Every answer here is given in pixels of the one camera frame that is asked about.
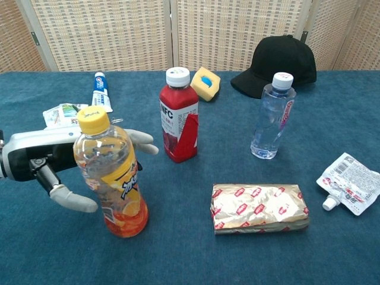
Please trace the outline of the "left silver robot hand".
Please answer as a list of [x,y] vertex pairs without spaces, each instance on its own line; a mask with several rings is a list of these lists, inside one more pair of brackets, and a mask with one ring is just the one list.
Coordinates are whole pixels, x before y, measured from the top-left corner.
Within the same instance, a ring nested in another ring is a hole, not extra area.
[[59,205],[85,213],[97,211],[95,201],[73,193],[56,175],[77,166],[73,144],[80,135],[80,127],[72,126],[16,133],[6,144],[1,137],[1,179],[35,179]]

